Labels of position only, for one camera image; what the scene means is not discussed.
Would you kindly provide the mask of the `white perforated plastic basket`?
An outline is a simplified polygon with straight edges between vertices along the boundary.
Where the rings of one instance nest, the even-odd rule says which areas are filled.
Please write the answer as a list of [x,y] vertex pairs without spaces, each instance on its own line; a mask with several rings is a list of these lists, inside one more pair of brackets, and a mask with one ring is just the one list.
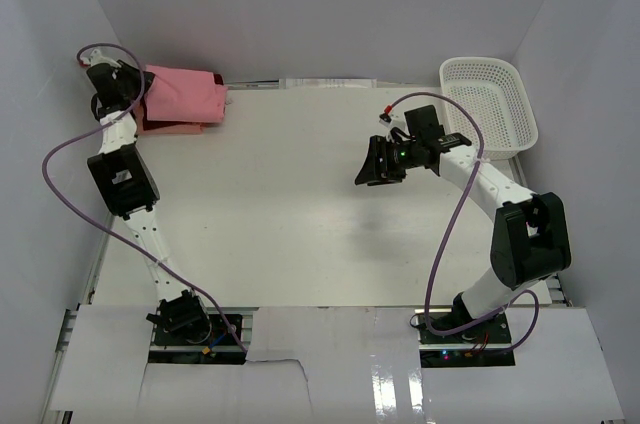
[[441,64],[439,78],[442,94],[466,111],[445,104],[447,129],[475,145],[481,133],[485,159],[509,160],[537,143],[538,128],[524,83],[510,63],[489,57],[450,58]]

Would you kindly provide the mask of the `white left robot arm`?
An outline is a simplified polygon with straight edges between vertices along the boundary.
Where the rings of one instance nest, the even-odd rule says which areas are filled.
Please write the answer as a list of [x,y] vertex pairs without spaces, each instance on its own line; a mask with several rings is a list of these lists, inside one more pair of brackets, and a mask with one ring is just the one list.
[[202,343],[212,321],[196,292],[175,278],[179,270],[171,262],[154,210],[159,191],[137,150],[137,124],[129,109],[134,98],[151,88],[154,74],[105,57],[87,59],[85,65],[95,88],[91,110],[104,127],[100,150],[87,164],[108,210],[123,220],[133,242],[145,251],[159,300],[147,319],[173,338]]

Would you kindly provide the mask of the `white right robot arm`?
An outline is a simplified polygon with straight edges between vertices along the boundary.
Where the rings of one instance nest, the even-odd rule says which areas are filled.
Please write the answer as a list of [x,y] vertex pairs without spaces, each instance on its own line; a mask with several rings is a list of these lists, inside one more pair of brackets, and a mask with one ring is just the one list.
[[462,191],[493,224],[489,269],[459,293],[443,317],[426,317],[421,327],[438,336],[455,335],[472,343],[488,329],[488,319],[504,311],[537,282],[569,267],[571,252],[562,200],[523,187],[482,158],[478,144],[460,133],[448,134],[436,109],[424,106],[393,120],[380,116],[387,136],[369,140],[367,156],[355,178],[358,185],[402,182],[408,170],[424,168]]

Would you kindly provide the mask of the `peach folded t-shirt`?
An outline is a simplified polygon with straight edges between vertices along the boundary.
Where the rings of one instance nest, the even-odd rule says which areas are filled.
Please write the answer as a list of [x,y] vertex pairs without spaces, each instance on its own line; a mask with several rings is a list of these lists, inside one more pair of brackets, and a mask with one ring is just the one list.
[[154,135],[198,135],[203,132],[201,124],[141,121],[138,124],[138,136]]

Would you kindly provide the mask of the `white front cover board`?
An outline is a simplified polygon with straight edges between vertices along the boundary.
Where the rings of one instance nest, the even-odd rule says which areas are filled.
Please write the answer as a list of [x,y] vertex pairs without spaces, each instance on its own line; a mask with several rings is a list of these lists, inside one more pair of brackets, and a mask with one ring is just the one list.
[[139,307],[80,310],[51,406],[76,423],[622,420],[587,313],[544,309],[505,367],[425,368],[402,308],[271,307],[241,365],[152,364]]

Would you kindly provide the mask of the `white paper sheet at wall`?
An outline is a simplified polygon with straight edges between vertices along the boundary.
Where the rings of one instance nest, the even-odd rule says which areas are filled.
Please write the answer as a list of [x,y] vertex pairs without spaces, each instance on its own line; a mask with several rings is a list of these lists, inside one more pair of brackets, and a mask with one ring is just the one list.
[[313,88],[313,89],[375,89],[376,79],[362,78],[283,78],[279,80],[280,89]]

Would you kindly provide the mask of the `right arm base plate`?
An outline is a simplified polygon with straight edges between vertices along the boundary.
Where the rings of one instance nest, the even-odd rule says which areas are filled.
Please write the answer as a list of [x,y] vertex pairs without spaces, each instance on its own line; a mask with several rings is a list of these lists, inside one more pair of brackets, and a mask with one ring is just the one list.
[[409,324],[418,332],[423,369],[513,367],[516,364],[513,351],[508,351],[512,337],[504,314],[449,336],[430,333],[422,312],[414,314]]

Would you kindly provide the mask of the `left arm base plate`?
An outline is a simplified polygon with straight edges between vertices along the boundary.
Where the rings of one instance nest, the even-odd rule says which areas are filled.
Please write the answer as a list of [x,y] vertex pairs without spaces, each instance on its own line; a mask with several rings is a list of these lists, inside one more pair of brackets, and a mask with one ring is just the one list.
[[209,325],[194,337],[171,335],[158,325],[153,328],[148,353],[150,364],[243,365],[242,351],[218,314],[209,314]]

